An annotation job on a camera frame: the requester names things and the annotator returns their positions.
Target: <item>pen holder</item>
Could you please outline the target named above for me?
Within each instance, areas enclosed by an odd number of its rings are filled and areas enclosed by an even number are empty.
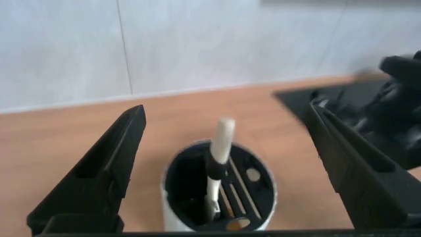
[[[203,140],[184,148],[164,172],[165,231],[264,230],[275,210],[276,185],[263,162],[235,142],[221,180],[220,215],[206,221],[205,157],[210,145],[210,140]]]

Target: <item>wooden countertop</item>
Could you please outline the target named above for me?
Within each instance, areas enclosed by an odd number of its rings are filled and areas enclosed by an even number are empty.
[[[270,167],[278,205],[268,229],[352,228],[307,131],[276,90],[350,81],[321,78],[229,90],[0,115],[0,230],[30,236],[26,215],[126,109],[143,104],[147,127],[120,215],[124,231],[160,231],[159,184],[184,146],[213,135],[222,115],[237,120],[235,140]],[[420,170],[413,172],[421,177]]]

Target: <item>white pen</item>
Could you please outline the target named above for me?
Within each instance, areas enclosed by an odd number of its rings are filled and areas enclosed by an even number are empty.
[[[230,158],[234,137],[235,120],[224,117],[218,121],[214,138],[210,141],[210,152],[206,158],[207,196],[205,198],[206,220],[213,221],[220,213],[218,204],[219,187]]]

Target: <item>tile grout line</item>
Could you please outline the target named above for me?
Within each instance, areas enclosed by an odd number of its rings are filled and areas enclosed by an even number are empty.
[[[126,38],[124,37],[123,22],[121,19],[120,0],[116,0],[116,4],[117,4],[118,23],[120,23],[120,32],[121,32],[121,38],[123,41],[124,58],[126,60],[126,70],[127,70],[128,80],[129,80],[130,95],[133,95],[132,77],[130,75],[129,61],[127,58]]]
[[[328,54],[328,51],[329,51],[329,49],[330,49],[330,47],[331,47],[331,45],[332,45],[332,41],[333,41],[334,36],[335,36],[335,34],[336,34],[336,32],[337,32],[337,29],[339,28],[339,25],[341,24],[342,17],[343,17],[343,15],[345,14],[345,11],[347,10],[347,7],[348,7],[348,2],[349,2],[349,0],[346,0],[346,1],[345,1],[345,4],[343,5],[343,9],[342,9],[342,11],[341,11],[341,15],[339,16],[339,19],[337,20],[337,23],[336,23],[336,25],[335,25],[334,30],[332,31],[332,34],[331,34],[330,39],[329,39],[329,43],[328,43],[328,45],[326,46],[326,50],[323,52],[323,56],[322,56],[322,58],[320,59],[320,62],[319,62],[319,64],[318,64],[318,66],[317,66],[317,71],[316,71],[316,73],[319,73],[320,68],[322,67],[323,62],[324,62],[324,60],[325,60],[325,58],[326,58],[326,56],[327,56],[327,54]]]

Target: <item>wall tile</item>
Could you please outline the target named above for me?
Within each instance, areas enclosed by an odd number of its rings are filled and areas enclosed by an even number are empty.
[[[314,76],[345,1],[119,0],[133,92]]]
[[[376,70],[382,57],[421,49],[421,2],[349,0],[319,74]]]
[[[115,0],[0,2],[0,110],[130,95]]]

